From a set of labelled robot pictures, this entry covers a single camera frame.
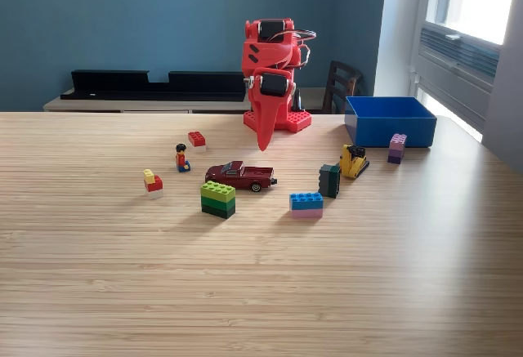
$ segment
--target red robot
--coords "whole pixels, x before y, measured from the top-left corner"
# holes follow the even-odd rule
[[[305,41],[316,33],[295,29],[288,18],[247,21],[245,37],[242,71],[253,111],[244,114],[244,124],[256,131],[263,151],[275,130],[298,132],[311,125],[311,114],[301,107],[294,69],[307,64],[311,50]],[[306,49],[305,61],[302,48]]]

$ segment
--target red toy car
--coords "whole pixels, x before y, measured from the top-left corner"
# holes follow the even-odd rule
[[[215,181],[235,188],[250,188],[259,192],[269,188],[278,181],[273,178],[275,170],[272,167],[246,167],[243,161],[232,161],[225,165],[210,167],[205,173],[205,182]]]

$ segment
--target chair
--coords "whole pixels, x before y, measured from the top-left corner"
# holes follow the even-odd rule
[[[344,114],[345,97],[362,95],[362,78],[363,75],[359,70],[341,61],[331,61],[329,78],[327,79],[327,86],[325,87],[324,104],[321,109],[322,114],[333,113],[333,102],[334,113]]]

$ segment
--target blue plastic bin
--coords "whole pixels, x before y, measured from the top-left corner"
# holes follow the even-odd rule
[[[414,97],[347,97],[345,125],[354,145],[389,147],[394,134],[407,136],[407,147],[429,147],[436,116]]]

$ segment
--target red shirt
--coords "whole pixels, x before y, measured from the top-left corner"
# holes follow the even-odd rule
[[[186,157],[184,154],[177,154],[177,166],[184,167],[186,165]]]

